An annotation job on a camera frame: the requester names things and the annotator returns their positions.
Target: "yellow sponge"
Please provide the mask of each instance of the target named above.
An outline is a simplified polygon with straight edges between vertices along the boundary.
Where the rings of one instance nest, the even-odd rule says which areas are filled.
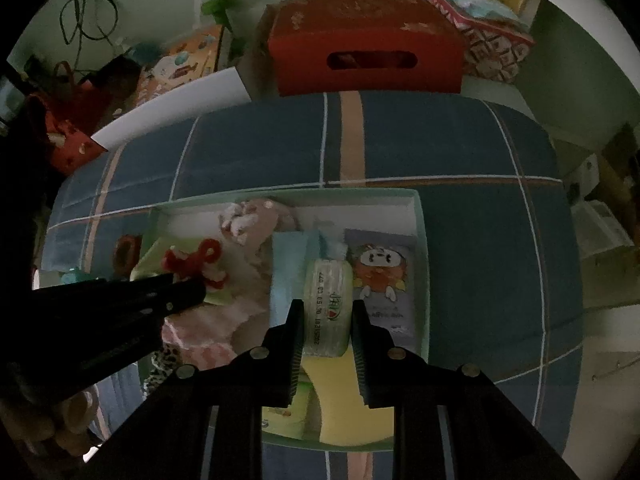
[[[304,356],[302,367],[320,401],[320,442],[361,446],[393,436],[394,409],[364,405],[351,345],[342,357]]]

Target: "black cable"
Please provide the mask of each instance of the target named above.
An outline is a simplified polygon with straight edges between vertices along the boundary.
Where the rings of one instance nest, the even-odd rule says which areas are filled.
[[[84,24],[84,12],[86,10],[86,0],[67,0],[66,3],[62,6],[62,9],[60,9],[60,15],[59,15],[59,21],[60,21],[60,30],[62,31],[62,38],[65,41],[65,44],[71,44],[73,42],[73,40],[75,40],[76,38],[76,34],[78,35],[78,51],[76,53],[76,60],[74,61],[74,65],[73,65],[73,70],[74,72],[78,72],[78,62],[80,60],[80,53],[82,52],[82,38],[87,38],[88,40],[91,41],[103,41],[106,40],[111,47],[113,47],[113,43],[111,43],[111,40],[109,38],[109,36],[111,34],[113,34],[113,31],[116,29],[117,25],[118,25],[118,7],[116,5],[116,2],[114,2],[113,0],[105,0],[108,4],[111,5],[111,7],[113,8],[113,13],[114,13],[114,18],[113,18],[113,25],[111,26],[111,30],[109,32],[105,32],[104,30],[102,30],[102,27],[100,26],[100,24],[98,23],[98,19],[97,19],[97,1],[98,0],[94,0],[94,5],[96,5],[95,7],[95,13],[96,13],[96,26],[98,27],[98,30],[100,30],[101,36],[90,36],[89,34],[87,34],[84,30],[84,28],[82,27]],[[66,10],[66,8],[71,4],[74,4],[74,13],[76,16],[76,26],[74,27],[73,32],[71,33],[71,36],[69,37],[66,33],[66,29],[65,29],[65,25],[63,23],[63,15],[64,12]]]

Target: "cylindrical package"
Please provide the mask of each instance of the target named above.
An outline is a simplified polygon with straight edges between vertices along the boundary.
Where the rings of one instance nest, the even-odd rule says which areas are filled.
[[[353,271],[345,261],[314,260],[305,279],[305,345],[303,353],[340,357],[351,328]]]

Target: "red and white patterned box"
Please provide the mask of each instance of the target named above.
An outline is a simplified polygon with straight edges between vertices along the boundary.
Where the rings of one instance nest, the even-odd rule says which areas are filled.
[[[468,39],[465,74],[512,83],[520,63],[536,43],[524,32],[502,23],[469,16],[449,0],[428,0]]]

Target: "silver bolt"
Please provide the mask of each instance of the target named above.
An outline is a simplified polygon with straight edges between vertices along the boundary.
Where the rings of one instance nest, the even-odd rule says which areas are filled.
[[[462,373],[467,377],[478,377],[478,375],[480,375],[480,368],[473,363],[467,363],[463,365]]]
[[[193,365],[182,365],[175,371],[175,374],[178,376],[178,379],[188,379],[189,377],[193,377],[196,373],[196,367]]]
[[[394,346],[387,351],[386,355],[389,357],[389,359],[400,361],[406,357],[406,352],[404,351],[404,348]]]
[[[249,355],[251,356],[251,359],[265,359],[269,355],[269,349],[264,346],[257,346],[255,348],[251,348]]]

